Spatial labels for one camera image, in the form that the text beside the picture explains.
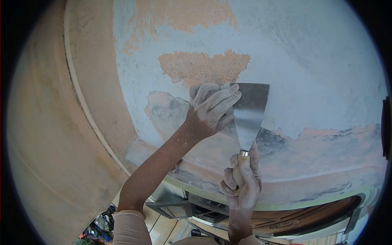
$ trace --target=metal ferrule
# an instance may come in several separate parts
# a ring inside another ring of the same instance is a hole
[[[249,152],[248,152],[248,151],[241,150],[241,151],[240,151],[240,156],[249,156]]]

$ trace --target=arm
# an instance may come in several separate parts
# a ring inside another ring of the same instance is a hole
[[[219,91],[217,84],[204,83],[189,90],[191,103],[185,122],[125,182],[118,211],[142,212],[144,202],[170,169],[198,142],[221,131],[233,121],[233,114],[224,116],[224,113],[240,99],[238,88],[238,85],[233,85]]]
[[[238,162],[238,154],[230,157],[230,165],[235,168],[240,164],[240,171],[245,180],[239,196],[234,196],[233,190],[237,184],[233,179],[233,169],[226,168],[221,182],[226,200],[229,203],[229,239],[233,245],[237,245],[241,239],[253,234],[250,224],[253,209],[256,206],[261,192],[261,171],[259,161],[259,151],[256,142],[250,149],[250,162]]]

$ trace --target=putty knife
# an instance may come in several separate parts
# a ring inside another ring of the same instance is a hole
[[[233,178],[237,183],[237,189],[234,190],[236,196],[240,194],[245,185],[240,171],[240,163],[245,159],[250,159],[249,151],[260,130],[269,92],[269,84],[238,83],[238,85],[242,96],[233,106],[234,123],[240,144],[238,166],[233,169]]]

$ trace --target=finger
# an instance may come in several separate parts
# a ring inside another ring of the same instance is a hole
[[[230,165],[232,168],[236,168],[238,165],[238,154],[234,154],[230,157]]]
[[[205,101],[210,91],[218,91],[219,85],[216,83],[204,83],[200,86],[199,91],[194,99],[194,105],[199,105]]]
[[[189,89],[189,102],[195,99],[197,92],[200,89],[201,84],[196,84]]]
[[[221,117],[221,119],[219,119],[219,121],[217,122],[216,130],[218,132],[224,130],[233,121],[234,121],[234,114],[233,113],[230,113],[228,115]]]
[[[223,114],[232,107],[237,101],[241,98],[241,92],[237,91],[232,96],[228,97],[225,100],[222,100],[217,106],[215,106],[210,112],[221,118]]]
[[[240,171],[250,193],[259,192],[259,183],[253,175],[249,160],[244,160],[240,163]]]
[[[238,84],[234,84],[228,89],[224,89],[214,93],[211,97],[209,97],[204,104],[208,110],[211,110],[215,106],[217,106],[222,100],[227,99],[228,97],[235,94],[240,86]]]
[[[257,149],[256,141],[253,141],[252,147],[249,151],[250,156],[250,168],[252,170],[260,170],[260,155]]]
[[[234,191],[226,185],[224,180],[221,181],[221,188],[222,188],[223,193],[225,193],[226,195],[234,196]]]
[[[234,181],[233,178],[233,169],[232,168],[225,168],[225,173],[223,175],[223,181],[226,183],[230,189],[235,190],[237,188],[237,183]]]

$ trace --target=forearm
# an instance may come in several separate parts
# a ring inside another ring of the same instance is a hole
[[[252,211],[235,211],[230,209],[228,234],[233,245],[237,245],[241,239],[253,234],[250,224],[252,213]]]
[[[156,190],[171,168],[198,143],[198,140],[187,135],[187,132],[189,130],[182,125],[129,177],[120,193],[119,211],[142,212],[144,202]]]

